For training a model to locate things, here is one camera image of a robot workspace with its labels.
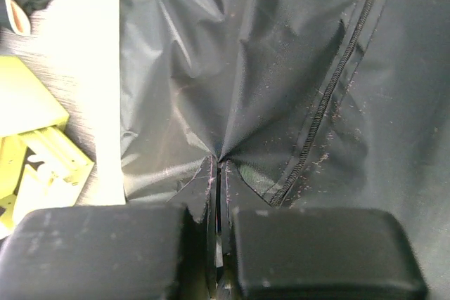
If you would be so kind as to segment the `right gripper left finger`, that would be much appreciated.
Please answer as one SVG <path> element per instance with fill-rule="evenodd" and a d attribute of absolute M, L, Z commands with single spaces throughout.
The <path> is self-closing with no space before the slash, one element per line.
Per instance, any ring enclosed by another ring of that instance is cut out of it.
<path fill-rule="evenodd" d="M 217 164 L 206 157 L 169 202 L 171 299 L 213 299 L 216 294 Z"/>

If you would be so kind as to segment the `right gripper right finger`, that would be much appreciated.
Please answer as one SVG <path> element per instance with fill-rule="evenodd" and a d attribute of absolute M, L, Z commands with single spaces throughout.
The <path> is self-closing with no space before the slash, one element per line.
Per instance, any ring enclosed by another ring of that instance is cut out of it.
<path fill-rule="evenodd" d="M 220 233 L 223 273 L 219 279 L 220 299 L 241 299 L 236 282 L 235 258 L 231 246 L 232 214 L 243 203 L 245 181 L 238 167 L 227 160 L 221 165 L 220 180 Z"/>

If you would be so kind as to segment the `yellow hard-shell suitcase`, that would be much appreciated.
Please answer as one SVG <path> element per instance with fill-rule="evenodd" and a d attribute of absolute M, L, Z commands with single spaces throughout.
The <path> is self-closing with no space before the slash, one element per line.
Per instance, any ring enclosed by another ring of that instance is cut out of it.
<path fill-rule="evenodd" d="M 449 0 L 120 0 L 126 203 L 30 214 L 34 299 L 171 299 L 169 200 L 245 181 L 241 299 L 449 298 Z"/>

